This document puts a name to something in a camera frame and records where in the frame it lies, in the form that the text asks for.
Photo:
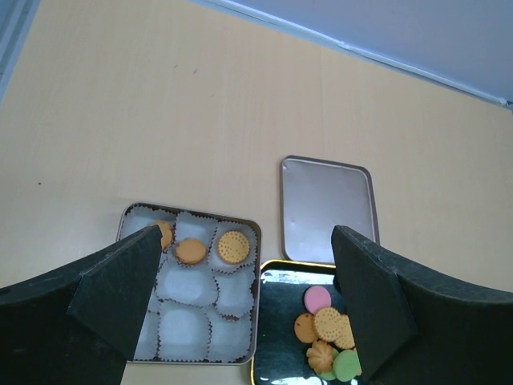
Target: silver tin lid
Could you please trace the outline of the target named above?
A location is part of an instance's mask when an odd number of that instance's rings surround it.
[[[331,233],[335,225],[349,226],[379,243],[369,172],[350,164],[287,156],[281,162],[285,256],[333,264]]]

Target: paper cupcake liner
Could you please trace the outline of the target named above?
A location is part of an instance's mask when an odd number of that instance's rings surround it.
[[[144,206],[136,206],[125,215],[119,231],[119,239],[128,237],[158,220],[173,224],[176,215],[161,209],[154,210]]]
[[[231,264],[223,261],[219,256],[219,252],[217,251],[217,244],[219,239],[223,236],[224,233],[228,231],[240,231],[249,239],[249,254],[241,263]],[[212,247],[210,248],[210,253],[208,253],[208,265],[211,269],[215,271],[219,271],[221,273],[233,273],[237,271],[241,267],[251,265],[257,259],[257,235],[253,231],[251,227],[248,225],[243,225],[241,223],[235,222],[219,222],[216,228],[216,232],[214,233],[214,239],[212,240]]]
[[[168,260],[168,253],[161,253],[159,260],[159,270],[162,268],[162,265]]]
[[[233,321],[222,317],[214,309],[207,310],[212,328],[208,345],[208,361],[232,363],[246,356],[251,345],[251,319],[249,315]]]
[[[207,358],[210,324],[202,309],[164,301],[158,335],[158,356],[163,361],[185,363]]]
[[[157,356],[158,326],[159,315],[147,312],[135,349],[134,361],[151,361]]]
[[[208,250],[212,243],[216,227],[216,219],[196,217],[183,211],[176,217],[175,243],[178,244],[178,242],[187,238],[195,238],[200,240]]]
[[[211,305],[219,296],[210,269],[184,268],[171,260],[166,261],[157,274],[156,293],[160,299],[191,306]]]
[[[214,274],[219,288],[216,310],[226,316],[241,318],[255,306],[251,286],[256,279],[254,266],[245,266],[233,274]]]
[[[149,311],[150,313],[158,313],[160,311],[160,302],[157,297],[155,288],[151,290],[150,300],[147,303],[147,311]]]

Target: metal tin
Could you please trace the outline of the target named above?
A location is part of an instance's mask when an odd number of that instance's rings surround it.
[[[283,254],[294,261],[333,264],[335,225],[379,243],[369,172],[351,164],[287,156],[281,162]]]
[[[293,332],[296,317],[305,312],[303,294],[311,285],[322,285],[332,304],[345,312],[345,300],[335,290],[334,265],[295,261],[267,261],[261,267],[261,312],[257,350],[251,362],[252,385],[298,385],[326,383],[309,368],[305,359],[308,344]],[[329,383],[343,384],[337,380]],[[352,385],[364,385],[358,376]]]
[[[247,219],[241,219],[241,218],[235,218],[235,217],[228,217],[225,215],[220,214],[212,214],[212,213],[204,213],[201,211],[195,211],[195,210],[189,210],[189,209],[178,209],[176,207],[170,207],[165,205],[158,205],[158,204],[152,204],[147,202],[137,202],[129,205],[124,211],[121,216],[121,220],[119,222],[118,227],[118,233],[116,236],[116,240],[119,240],[119,235],[121,232],[121,226],[123,225],[123,219],[125,216],[134,208],[134,207],[147,207],[149,209],[158,210],[161,209],[163,211],[167,211],[169,213],[178,214],[183,211],[187,211],[188,213],[191,213],[193,215],[196,215],[198,217],[211,217],[214,219],[217,219],[218,221],[231,221],[236,223],[241,223],[243,225],[247,225],[251,227],[256,234],[256,260],[255,260],[255,277],[257,278],[255,282],[252,284],[251,291],[252,295],[255,298],[255,306],[251,310],[251,322],[252,322],[252,337],[251,337],[251,345],[249,347],[249,352],[246,354],[245,357],[242,357],[241,359],[237,360],[235,363],[213,363],[209,361],[203,361],[198,363],[170,363],[170,362],[164,362],[164,361],[136,361],[134,363],[166,363],[166,364],[196,364],[196,365],[242,365],[245,363],[248,363],[249,360],[252,359],[253,355],[255,354],[255,350],[257,349],[257,323],[258,323],[258,310],[259,310],[259,299],[260,299],[260,280],[258,279],[260,277],[260,263],[261,263],[261,242],[262,242],[262,231],[260,226],[254,222]]]

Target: round cookie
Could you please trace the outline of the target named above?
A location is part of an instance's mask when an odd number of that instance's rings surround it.
[[[319,336],[326,342],[333,342],[341,336],[344,318],[333,307],[324,307],[320,309],[313,317],[313,328]]]
[[[358,375],[362,375],[363,371],[362,371],[362,365],[360,364],[360,372],[358,373]]]
[[[176,247],[176,258],[187,265],[195,265],[205,258],[207,248],[199,239],[187,238]]]
[[[325,371],[324,373],[319,373],[318,376],[321,377],[322,379],[325,379],[326,381],[333,381],[334,379],[337,378],[337,376],[335,375],[335,373],[333,373],[333,371]]]
[[[158,225],[160,232],[162,233],[162,237],[160,238],[160,246],[162,247],[162,251],[164,251],[173,242],[173,228],[171,227],[170,223],[161,220],[151,224],[151,226],[153,225]]]
[[[350,381],[361,371],[360,359],[356,351],[342,351],[333,362],[333,373],[342,382]]]
[[[333,365],[333,348],[326,342],[317,340],[306,351],[308,364],[316,373],[331,371]]]
[[[346,314],[342,315],[343,323],[342,323],[342,331],[341,335],[335,339],[335,345],[340,347],[341,349],[353,349],[354,348],[354,337],[353,331],[351,330],[351,324],[349,322],[349,317]]]
[[[249,239],[240,231],[228,231],[219,238],[217,252],[226,263],[241,263],[249,255]]]
[[[331,295],[323,286],[310,286],[303,298],[307,311],[316,314],[323,307],[331,306]]]
[[[297,317],[294,322],[294,333],[301,342],[312,343],[317,341],[318,337],[313,329],[313,316],[309,313],[304,313]]]

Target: table surface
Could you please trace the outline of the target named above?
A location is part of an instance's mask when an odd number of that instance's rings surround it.
[[[512,144],[506,109],[183,0],[45,0],[0,110],[0,287],[111,244],[133,201],[251,218],[280,258],[294,154],[369,169],[385,247],[513,290]]]

